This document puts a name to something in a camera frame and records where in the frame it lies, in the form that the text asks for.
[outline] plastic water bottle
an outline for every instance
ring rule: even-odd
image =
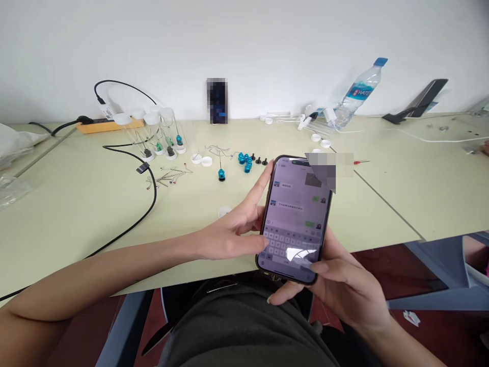
[[[386,62],[386,58],[378,58],[370,69],[358,76],[341,104],[335,109],[336,121],[330,122],[331,127],[336,126],[340,130],[349,123],[358,107],[363,105],[363,102],[381,81],[381,69]]]

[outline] floor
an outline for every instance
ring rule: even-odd
[[[404,245],[395,245],[354,254],[381,283],[387,299],[431,292],[444,285]],[[112,297],[77,316],[51,356],[48,366],[94,366],[103,348],[123,296]],[[479,334],[489,330],[488,312],[416,311],[419,327],[409,323],[402,310],[391,311],[397,322],[447,366],[488,366],[489,351]],[[339,319],[317,299],[313,301],[310,321],[342,330]],[[141,357],[149,338],[165,324],[159,290],[153,293],[141,338],[135,367],[157,366],[165,340]]]

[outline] blue bottle cap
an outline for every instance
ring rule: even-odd
[[[387,58],[378,58],[377,60],[375,60],[375,62],[373,63],[374,66],[384,66],[387,62]]]

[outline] water bottle label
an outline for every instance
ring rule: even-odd
[[[346,96],[353,99],[366,100],[372,92],[373,88],[371,86],[363,83],[356,83],[351,86]]]

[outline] white wall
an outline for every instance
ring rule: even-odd
[[[205,80],[226,77],[231,118],[341,97],[375,58],[383,80],[360,114],[398,111],[434,78],[434,112],[487,95],[487,0],[3,0],[0,122],[100,117],[93,85],[117,79],[207,117]],[[150,101],[104,85],[121,110]]]

